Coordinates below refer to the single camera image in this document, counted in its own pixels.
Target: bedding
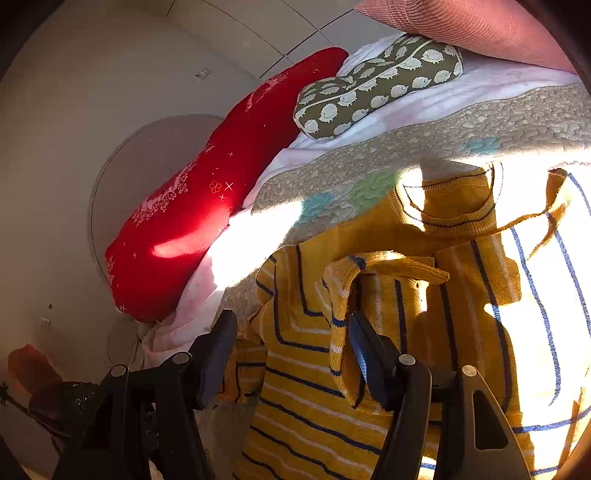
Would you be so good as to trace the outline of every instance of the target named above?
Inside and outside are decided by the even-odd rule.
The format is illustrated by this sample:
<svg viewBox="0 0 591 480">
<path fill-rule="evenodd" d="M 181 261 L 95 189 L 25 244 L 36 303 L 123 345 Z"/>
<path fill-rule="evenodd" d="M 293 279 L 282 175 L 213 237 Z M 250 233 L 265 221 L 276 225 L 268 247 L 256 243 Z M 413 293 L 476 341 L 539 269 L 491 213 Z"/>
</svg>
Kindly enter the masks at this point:
<svg viewBox="0 0 591 480">
<path fill-rule="evenodd" d="M 368 58 L 375 56 L 372 48 L 364 47 Z M 359 53 L 352 57 L 359 62 Z M 552 162 L 539 155 L 545 147 L 584 148 L 580 136 L 588 132 L 588 95 L 580 85 L 551 87 L 577 83 L 577 76 L 471 52 L 464 54 L 464 71 L 454 82 L 385 106 L 322 148 L 300 134 L 282 150 L 246 198 L 247 208 L 230 219 L 230 227 L 191 277 L 176 314 L 145 337 L 147 363 L 159 364 L 186 349 L 209 330 L 218 307 L 234 308 L 242 318 L 252 313 L 249 275 L 270 253 L 358 215 L 387 193 L 403 168 L 421 165 L 426 176 L 436 178 L 469 170 L 470 162 L 479 164 L 481 156 L 488 159 L 509 150 L 530 149 L 542 164 Z M 443 134 L 445 130 L 458 133 Z M 429 142 L 418 140 L 427 137 Z M 470 160 L 449 161 L 462 158 Z M 344 178 L 349 172 L 352 177 Z M 329 180 L 335 184 L 326 184 Z"/>
<path fill-rule="evenodd" d="M 299 91 L 334 75 L 346 56 L 327 48 L 267 80 L 232 109 L 193 162 L 138 207 L 105 253 L 120 311 L 140 322 L 174 311 L 261 171 L 298 134 L 291 112 Z"/>
<path fill-rule="evenodd" d="M 355 9 L 482 55 L 574 72 L 556 40 L 516 0 L 363 0 Z"/>
<path fill-rule="evenodd" d="M 330 141 L 384 105 L 461 74 L 455 47 L 404 34 L 349 72 L 305 87 L 297 98 L 294 122 L 311 139 Z"/>
</svg>

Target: knit sweater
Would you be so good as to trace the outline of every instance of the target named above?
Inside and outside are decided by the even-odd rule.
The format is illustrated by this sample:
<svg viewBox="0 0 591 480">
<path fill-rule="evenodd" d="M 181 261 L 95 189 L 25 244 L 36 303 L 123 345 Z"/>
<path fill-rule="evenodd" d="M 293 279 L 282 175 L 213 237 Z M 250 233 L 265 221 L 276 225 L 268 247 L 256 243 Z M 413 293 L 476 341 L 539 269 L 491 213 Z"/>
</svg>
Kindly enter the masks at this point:
<svg viewBox="0 0 591 480">
<path fill-rule="evenodd" d="M 439 181 L 413 170 L 364 215 L 270 256 L 221 393 L 260 394 L 236 478 L 371 477 L 391 415 L 349 345 L 356 309 L 428 367 L 476 366 L 531 475 L 552 478 L 591 411 L 590 181 L 588 167 L 517 162 Z M 440 418 L 433 404 L 420 478 Z"/>
</svg>

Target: pink corduroy cushion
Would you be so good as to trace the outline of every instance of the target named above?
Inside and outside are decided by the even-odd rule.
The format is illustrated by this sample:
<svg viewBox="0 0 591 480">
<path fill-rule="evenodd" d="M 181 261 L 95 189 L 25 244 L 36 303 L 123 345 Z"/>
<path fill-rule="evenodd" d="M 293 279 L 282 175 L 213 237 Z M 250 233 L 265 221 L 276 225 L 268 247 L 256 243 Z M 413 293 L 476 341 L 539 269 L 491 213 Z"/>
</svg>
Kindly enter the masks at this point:
<svg viewBox="0 0 591 480">
<path fill-rule="evenodd" d="M 482 55 L 575 72 L 552 35 L 517 0 L 363 0 L 355 9 Z"/>
</svg>

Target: red pillow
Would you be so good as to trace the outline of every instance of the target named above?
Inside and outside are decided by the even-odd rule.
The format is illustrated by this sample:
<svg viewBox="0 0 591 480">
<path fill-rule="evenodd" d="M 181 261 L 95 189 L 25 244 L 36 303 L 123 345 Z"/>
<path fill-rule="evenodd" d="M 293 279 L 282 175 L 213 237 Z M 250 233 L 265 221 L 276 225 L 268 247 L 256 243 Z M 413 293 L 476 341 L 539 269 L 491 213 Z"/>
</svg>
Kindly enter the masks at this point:
<svg viewBox="0 0 591 480">
<path fill-rule="evenodd" d="M 300 90 L 334 76 L 347 55 L 327 48 L 267 80 L 232 109 L 199 156 L 125 222 L 105 253 L 120 311 L 149 322 L 176 308 L 229 217 L 299 133 L 292 113 Z"/>
</svg>

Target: green hedgehog pillow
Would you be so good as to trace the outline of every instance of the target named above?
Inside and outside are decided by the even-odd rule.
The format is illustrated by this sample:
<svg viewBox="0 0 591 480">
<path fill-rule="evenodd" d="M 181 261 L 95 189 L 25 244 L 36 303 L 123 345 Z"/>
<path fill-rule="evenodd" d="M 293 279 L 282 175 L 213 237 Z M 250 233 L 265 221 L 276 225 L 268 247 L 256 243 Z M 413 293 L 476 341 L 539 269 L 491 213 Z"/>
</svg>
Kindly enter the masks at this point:
<svg viewBox="0 0 591 480">
<path fill-rule="evenodd" d="M 332 140 L 374 110 L 461 74 L 462 57 L 456 47 L 404 34 L 349 73 L 305 87 L 298 95 L 294 121 L 308 137 Z"/>
</svg>

